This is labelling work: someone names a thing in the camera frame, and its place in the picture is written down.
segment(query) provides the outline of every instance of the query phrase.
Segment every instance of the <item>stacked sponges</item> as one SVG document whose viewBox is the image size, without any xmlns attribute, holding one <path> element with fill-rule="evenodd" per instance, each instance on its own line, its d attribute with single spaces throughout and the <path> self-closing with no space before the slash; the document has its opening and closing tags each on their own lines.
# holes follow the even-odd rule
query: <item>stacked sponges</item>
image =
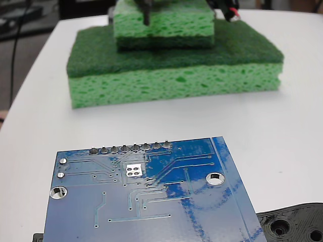
<svg viewBox="0 0 323 242">
<path fill-rule="evenodd" d="M 74 108 L 277 90 L 283 55 L 264 36 L 215 20 L 203 0 L 159 1 L 149 26 L 119 0 L 113 26 L 78 33 L 67 66 Z"/>
</svg>

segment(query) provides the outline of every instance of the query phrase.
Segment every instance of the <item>blue circuit board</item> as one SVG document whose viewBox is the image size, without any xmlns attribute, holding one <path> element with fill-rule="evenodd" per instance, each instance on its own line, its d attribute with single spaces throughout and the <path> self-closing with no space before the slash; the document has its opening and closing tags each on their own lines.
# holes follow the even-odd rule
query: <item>blue circuit board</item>
<svg viewBox="0 0 323 242">
<path fill-rule="evenodd" d="M 44 242 L 266 241 L 222 137 L 58 152 Z"/>
</svg>

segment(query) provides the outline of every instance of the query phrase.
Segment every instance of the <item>floor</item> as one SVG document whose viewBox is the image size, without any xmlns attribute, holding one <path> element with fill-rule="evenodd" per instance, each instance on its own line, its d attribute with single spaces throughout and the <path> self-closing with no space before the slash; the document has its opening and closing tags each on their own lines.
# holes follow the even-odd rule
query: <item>floor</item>
<svg viewBox="0 0 323 242">
<path fill-rule="evenodd" d="M 14 96 L 24 82 L 30 68 L 46 43 L 49 34 L 21 38 L 15 61 Z M 11 57 L 14 42 L 0 42 L 0 110 L 9 108 Z"/>
</svg>

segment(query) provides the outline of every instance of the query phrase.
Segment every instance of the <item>sponge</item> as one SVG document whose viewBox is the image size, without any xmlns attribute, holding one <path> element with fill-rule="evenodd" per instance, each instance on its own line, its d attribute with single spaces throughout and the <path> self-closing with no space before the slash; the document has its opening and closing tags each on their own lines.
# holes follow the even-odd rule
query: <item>sponge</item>
<svg viewBox="0 0 323 242">
<path fill-rule="evenodd" d="M 118 52 L 112 26 L 78 33 L 67 65 L 72 106 L 277 90 L 282 53 L 244 22 L 215 22 L 213 49 Z"/>
<path fill-rule="evenodd" d="M 119 49 L 211 48 L 214 12 L 204 0 L 154 0 L 150 25 L 133 0 L 119 0 L 114 36 Z"/>
</svg>

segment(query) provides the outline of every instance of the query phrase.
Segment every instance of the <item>white tabletop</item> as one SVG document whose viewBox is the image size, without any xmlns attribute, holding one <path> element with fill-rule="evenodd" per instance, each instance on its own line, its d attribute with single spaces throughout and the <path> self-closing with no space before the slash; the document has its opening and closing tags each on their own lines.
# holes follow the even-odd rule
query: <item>white tabletop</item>
<svg viewBox="0 0 323 242">
<path fill-rule="evenodd" d="M 224 136 L 256 212 L 323 202 L 323 16 L 241 15 L 284 53 L 279 91 L 76 110 L 70 50 L 107 16 L 59 22 L 0 131 L 0 241 L 43 232 L 56 152 L 92 146 Z"/>
</svg>

